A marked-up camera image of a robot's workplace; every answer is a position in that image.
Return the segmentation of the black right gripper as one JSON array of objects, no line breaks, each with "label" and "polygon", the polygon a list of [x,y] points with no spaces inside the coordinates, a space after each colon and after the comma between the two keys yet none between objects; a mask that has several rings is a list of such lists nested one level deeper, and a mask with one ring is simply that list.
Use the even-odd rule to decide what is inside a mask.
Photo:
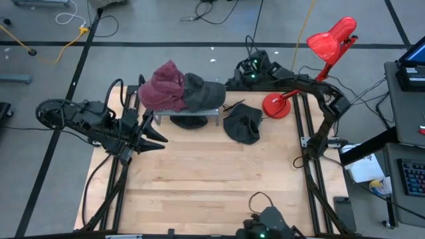
[{"label": "black right gripper", "polygon": [[265,50],[257,50],[237,64],[237,80],[243,83],[258,83],[270,78],[281,66],[271,62]]}]

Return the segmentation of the dark grey baseball cap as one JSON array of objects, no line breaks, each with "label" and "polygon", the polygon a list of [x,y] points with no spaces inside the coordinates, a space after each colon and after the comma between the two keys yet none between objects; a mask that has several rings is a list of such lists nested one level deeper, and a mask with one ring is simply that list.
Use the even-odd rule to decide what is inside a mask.
[{"label": "dark grey baseball cap", "polygon": [[186,73],[183,101],[189,110],[213,110],[226,99],[226,88],[220,82],[204,81],[200,76]]},{"label": "dark grey baseball cap", "polygon": [[260,139],[259,126],[263,112],[243,103],[244,100],[225,108],[230,113],[223,119],[227,136],[238,143],[252,145]]}]

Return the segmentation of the black perforated metal box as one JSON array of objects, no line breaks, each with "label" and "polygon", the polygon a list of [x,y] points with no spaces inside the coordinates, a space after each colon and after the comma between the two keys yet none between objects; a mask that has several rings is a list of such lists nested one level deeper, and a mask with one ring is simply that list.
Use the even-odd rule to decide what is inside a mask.
[{"label": "black perforated metal box", "polygon": [[294,89],[288,84],[287,80],[269,79],[267,77],[260,79],[249,86],[247,86],[242,80],[229,78],[224,85],[227,91],[235,92],[287,92]]}]

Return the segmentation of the black baseball cap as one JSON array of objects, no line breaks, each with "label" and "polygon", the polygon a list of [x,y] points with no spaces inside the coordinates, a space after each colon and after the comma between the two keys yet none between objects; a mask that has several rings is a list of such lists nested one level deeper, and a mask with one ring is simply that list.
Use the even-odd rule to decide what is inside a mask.
[{"label": "black baseball cap", "polygon": [[199,129],[208,124],[205,116],[171,116],[170,120],[183,129]]}]

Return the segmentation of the grey perforated metal shelf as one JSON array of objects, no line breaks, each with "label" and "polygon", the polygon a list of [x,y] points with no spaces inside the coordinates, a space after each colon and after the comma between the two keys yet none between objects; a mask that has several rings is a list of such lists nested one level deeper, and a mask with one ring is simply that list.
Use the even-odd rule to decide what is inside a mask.
[{"label": "grey perforated metal shelf", "polygon": [[220,125],[220,112],[219,109],[212,109],[212,110],[198,110],[198,111],[191,111],[188,109],[181,110],[180,112],[175,112],[173,110],[159,110],[154,111],[154,121],[157,125],[161,125],[161,119],[163,116],[211,116],[215,118],[215,125]]}]

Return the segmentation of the red desk lamp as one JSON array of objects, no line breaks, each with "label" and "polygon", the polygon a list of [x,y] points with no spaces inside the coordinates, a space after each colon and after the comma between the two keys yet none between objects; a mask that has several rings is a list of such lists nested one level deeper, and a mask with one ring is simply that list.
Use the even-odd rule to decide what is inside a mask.
[{"label": "red desk lamp", "polygon": [[[332,67],[357,41],[358,36],[353,35],[356,27],[357,22],[354,18],[343,17],[327,32],[317,33],[306,40],[308,47],[326,63],[323,70],[316,76],[316,81],[324,81]],[[286,117],[291,108],[289,98],[300,92],[300,90],[293,90],[285,94],[268,94],[262,102],[263,112],[268,118]]]}]

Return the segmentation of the black desk beam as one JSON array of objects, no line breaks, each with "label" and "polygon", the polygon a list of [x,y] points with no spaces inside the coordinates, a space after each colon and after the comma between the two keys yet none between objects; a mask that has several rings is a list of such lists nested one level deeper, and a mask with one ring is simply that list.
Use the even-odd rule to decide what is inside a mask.
[{"label": "black desk beam", "polygon": [[398,143],[396,127],[392,127],[381,134],[369,139],[368,141],[357,145],[354,148],[340,154],[341,164],[343,166],[352,164],[367,155],[381,150],[386,143]]}]

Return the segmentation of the grey metal floor foot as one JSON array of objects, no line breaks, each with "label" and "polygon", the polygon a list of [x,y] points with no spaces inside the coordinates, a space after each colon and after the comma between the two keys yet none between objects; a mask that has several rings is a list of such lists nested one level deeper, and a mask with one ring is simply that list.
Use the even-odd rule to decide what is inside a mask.
[{"label": "grey metal floor foot", "polygon": [[65,7],[69,6],[70,0],[11,0],[11,2],[16,6],[21,5],[37,5],[37,4],[57,4],[64,5]]},{"label": "grey metal floor foot", "polygon": [[26,74],[6,74],[0,73],[0,82],[15,82],[15,83],[24,83],[30,84],[31,77]]}]

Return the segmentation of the grey cart top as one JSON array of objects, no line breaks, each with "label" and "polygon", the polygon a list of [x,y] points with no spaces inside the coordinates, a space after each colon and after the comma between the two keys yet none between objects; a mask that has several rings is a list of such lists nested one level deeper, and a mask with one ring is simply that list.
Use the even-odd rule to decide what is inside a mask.
[{"label": "grey cart top", "polygon": [[384,71],[399,142],[425,147],[425,135],[419,132],[425,126],[425,92],[402,91],[395,62],[385,62]]}]

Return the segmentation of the black laptop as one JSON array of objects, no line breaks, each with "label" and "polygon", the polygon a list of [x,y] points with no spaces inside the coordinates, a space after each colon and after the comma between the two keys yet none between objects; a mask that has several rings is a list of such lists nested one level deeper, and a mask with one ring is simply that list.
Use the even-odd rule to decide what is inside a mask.
[{"label": "black laptop", "polygon": [[402,91],[425,92],[425,36],[397,61],[396,77]]}]

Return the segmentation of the white yellow blue container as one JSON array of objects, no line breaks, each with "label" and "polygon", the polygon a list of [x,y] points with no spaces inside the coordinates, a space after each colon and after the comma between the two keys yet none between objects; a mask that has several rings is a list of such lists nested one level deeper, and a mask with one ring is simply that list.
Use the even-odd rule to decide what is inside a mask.
[{"label": "white yellow blue container", "polygon": [[385,196],[392,193],[392,184],[390,177],[373,180],[369,183],[369,189],[378,196]]}]

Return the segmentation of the black keyboard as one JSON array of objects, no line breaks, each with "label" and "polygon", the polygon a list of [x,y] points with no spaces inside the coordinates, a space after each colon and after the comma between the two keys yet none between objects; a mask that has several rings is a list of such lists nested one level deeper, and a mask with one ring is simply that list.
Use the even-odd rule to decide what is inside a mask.
[{"label": "black keyboard", "polygon": [[404,193],[408,196],[425,197],[425,161],[397,159]]}]

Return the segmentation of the grey desk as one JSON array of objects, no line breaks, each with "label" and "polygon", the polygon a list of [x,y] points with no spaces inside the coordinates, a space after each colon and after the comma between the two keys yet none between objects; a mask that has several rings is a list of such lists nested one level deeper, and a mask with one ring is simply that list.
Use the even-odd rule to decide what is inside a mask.
[{"label": "grey desk", "polygon": [[402,224],[425,228],[425,197],[408,196],[404,193],[397,159],[425,161],[425,149],[395,143],[387,143],[384,147],[384,163],[391,179],[396,218]]}]

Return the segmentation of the black aluminium table frame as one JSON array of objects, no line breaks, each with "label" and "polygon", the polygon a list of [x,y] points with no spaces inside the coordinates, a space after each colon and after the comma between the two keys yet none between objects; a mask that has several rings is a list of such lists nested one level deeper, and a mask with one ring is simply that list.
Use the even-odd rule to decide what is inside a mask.
[{"label": "black aluminium table frame", "polygon": [[[138,85],[131,85],[131,86],[127,87],[127,93],[126,93],[124,106],[128,106],[131,95],[132,94],[137,95],[137,91],[138,91],[139,87],[142,86],[143,84],[145,84],[145,79],[144,79],[143,75],[140,74],[139,75],[139,84]],[[132,109],[135,109],[135,110],[138,111],[139,103],[140,103],[140,100],[136,100],[135,101],[135,108],[132,108]],[[108,217],[106,214],[109,213],[108,211],[109,211],[110,204],[112,203],[112,201],[114,200],[116,195],[121,195],[121,192],[124,191],[126,181],[127,181],[129,164],[130,164],[131,156],[132,156],[133,152],[135,152],[135,151],[133,149],[131,149],[129,146],[124,147],[122,149],[122,152],[118,156],[113,156],[112,153],[107,150],[108,156],[92,171],[92,174],[87,179],[86,186],[85,186],[84,193],[83,193],[83,197],[82,197],[82,222],[83,222],[83,227],[79,230],[79,232],[94,231],[94,229],[97,226],[97,224],[99,223],[99,221],[103,222],[104,217],[105,218]],[[112,167],[111,167],[112,172],[110,173],[110,179],[108,180],[108,186],[107,186],[107,189],[106,189],[106,197],[105,197],[103,203],[101,204],[101,206],[99,207],[99,209],[96,211],[95,215],[88,222],[85,222],[86,196],[87,196],[88,186],[89,186],[90,181],[92,180],[92,178],[94,176],[94,173],[102,165],[104,165],[104,163],[106,163],[106,161],[110,157],[113,158]],[[309,166],[307,166],[307,162],[309,160],[313,160],[313,159],[318,160],[318,158],[309,158],[305,154],[305,148],[303,149],[303,153],[302,153],[301,157],[303,158],[304,166],[306,166],[306,168],[309,167]],[[115,179],[116,179],[116,169],[118,167],[118,163],[121,163],[121,165],[123,165],[123,166],[122,166],[122,172],[121,172],[119,179],[117,181],[115,181]],[[353,231],[349,230],[345,226],[345,224],[342,222],[342,220],[337,216],[336,212],[330,207],[329,203],[327,202],[327,199],[325,198],[325,196],[322,195],[321,189],[319,189],[319,187],[314,183],[313,178],[311,176],[311,173],[308,171],[308,172],[305,173],[305,175],[306,175],[307,190],[311,191],[315,195],[315,197],[317,197],[317,199],[319,200],[320,204],[322,205],[322,207],[325,211],[324,213],[328,214],[328,217],[330,218],[332,223],[334,223],[334,225],[337,227],[338,231],[340,232],[341,237],[342,237],[342,235],[355,236],[355,233]]]}]

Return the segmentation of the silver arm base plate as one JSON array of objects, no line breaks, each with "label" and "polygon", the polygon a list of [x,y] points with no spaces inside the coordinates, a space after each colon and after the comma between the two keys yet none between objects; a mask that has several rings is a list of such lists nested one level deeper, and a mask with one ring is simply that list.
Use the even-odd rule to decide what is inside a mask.
[{"label": "silver arm base plate", "polygon": [[[300,137],[301,140],[301,146],[307,147],[307,142],[309,141],[310,137]],[[330,148],[342,148],[348,144],[348,141],[346,139],[340,139],[338,137],[331,137],[327,140],[327,145]]]}]

